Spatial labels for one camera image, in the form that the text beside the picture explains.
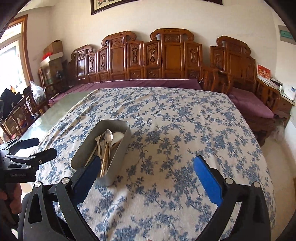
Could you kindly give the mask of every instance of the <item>tablecloth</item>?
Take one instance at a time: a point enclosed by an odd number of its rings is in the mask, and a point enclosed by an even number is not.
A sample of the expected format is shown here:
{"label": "tablecloth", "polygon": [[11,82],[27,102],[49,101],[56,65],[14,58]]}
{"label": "tablecloth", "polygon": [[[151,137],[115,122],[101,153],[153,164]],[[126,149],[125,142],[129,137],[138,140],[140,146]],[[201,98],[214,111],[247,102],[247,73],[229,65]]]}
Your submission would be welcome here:
{"label": "tablecloth", "polygon": [[[217,206],[192,166],[210,167],[239,184],[258,181],[275,223],[272,181],[261,149],[225,94],[174,88],[95,90],[48,132],[35,151],[54,147],[57,158],[40,166],[44,185],[71,177],[72,157],[102,119],[127,120],[132,138],[123,166],[108,188],[96,182],[79,210],[101,240],[195,240]],[[221,238],[235,222],[237,204]],[[61,215],[58,204],[56,212]]]}

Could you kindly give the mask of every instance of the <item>metal screw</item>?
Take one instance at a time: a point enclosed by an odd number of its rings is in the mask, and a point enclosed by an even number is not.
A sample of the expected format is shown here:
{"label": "metal screw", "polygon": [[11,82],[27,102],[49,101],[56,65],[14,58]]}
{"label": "metal screw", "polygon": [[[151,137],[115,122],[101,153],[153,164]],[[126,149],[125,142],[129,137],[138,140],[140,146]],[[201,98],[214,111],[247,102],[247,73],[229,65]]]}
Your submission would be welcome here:
{"label": "metal screw", "polygon": [[69,181],[70,181],[70,179],[65,177],[62,179],[62,184],[67,184]]}
{"label": "metal screw", "polygon": [[225,179],[225,182],[226,182],[227,184],[232,184],[232,183],[233,183],[233,180],[232,180],[231,178],[226,178],[226,179]]}
{"label": "metal screw", "polygon": [[36,188],[40,187],[40,186],[41,186],[41,182],[36,182],[34,186],[35,186]]}
{"label": "metal screw", "polygon": [[255,186],[256,188],[259,188],[259,187],[260,187],[260,183],[259,183],[259,182],[254,182],[254,186]]}

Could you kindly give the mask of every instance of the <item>red object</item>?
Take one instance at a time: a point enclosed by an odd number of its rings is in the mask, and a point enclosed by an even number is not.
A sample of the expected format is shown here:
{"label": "red object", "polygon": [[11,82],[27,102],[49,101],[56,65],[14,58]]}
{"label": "red object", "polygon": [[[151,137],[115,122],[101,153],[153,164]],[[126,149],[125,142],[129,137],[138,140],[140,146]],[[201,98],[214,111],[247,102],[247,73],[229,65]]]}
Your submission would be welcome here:
{"label": "red object", "polygon": [[264,79],[270,80],[270,74],[271,74],[270,69],[267,69],[262,65],[258,64],[257,74],[263,77]]}
{"label": "red object", "polygon": [[45,60],[48,56],[52,55],[52,52],[47,52],[42,56],[42,60]]}

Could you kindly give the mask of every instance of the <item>person's hand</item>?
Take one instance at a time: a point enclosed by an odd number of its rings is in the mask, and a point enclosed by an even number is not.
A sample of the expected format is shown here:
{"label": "person's hand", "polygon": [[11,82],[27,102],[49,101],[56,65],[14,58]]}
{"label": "person's hand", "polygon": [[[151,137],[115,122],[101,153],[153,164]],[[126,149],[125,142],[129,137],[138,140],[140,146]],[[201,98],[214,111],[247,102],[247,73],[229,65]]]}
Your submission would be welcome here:
{"label": "person's hand", "polygon": [[[0,199],[7,199],[7,195],[5,192],[0,191]],[[13,214],[19,214],[22,211],[22,189],[19,183],[15,185],[15,190],[13,192],[13,200],[11,201],[9,206]]]}

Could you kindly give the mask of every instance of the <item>utensil holder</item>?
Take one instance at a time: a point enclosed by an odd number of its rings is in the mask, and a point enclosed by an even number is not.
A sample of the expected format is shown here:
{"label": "utensil holder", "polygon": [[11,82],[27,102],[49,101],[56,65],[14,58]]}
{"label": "utensil holder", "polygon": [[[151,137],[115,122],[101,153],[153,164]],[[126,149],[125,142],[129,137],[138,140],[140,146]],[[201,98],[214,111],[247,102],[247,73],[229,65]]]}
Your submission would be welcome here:
{"label": "utensil holder", "polygon": [[112,133],[114,132],[122,132],[124,133],[124,137],[120,142],[117,150],[114,154],[114,157],[111,160],[111,164],[103,177],[100,177],[100,172],[98,173],[98,177],[95,181],[96,184],[100,186],[108,187],[113,184],[115,181],[118,172],[121,169],[122,162],[128,145],[131,140],[131,127],[129,123],[125,120],[101,120],[99,121],[92,131],[89,133],[87,138],[83,141],[81,146],[76,151],[75,155],[71,160],[71,167],[75,170],[84,167],[86,161],[94,150],[97,142],[95,138],[105,132],[105,130],[109,129]]}

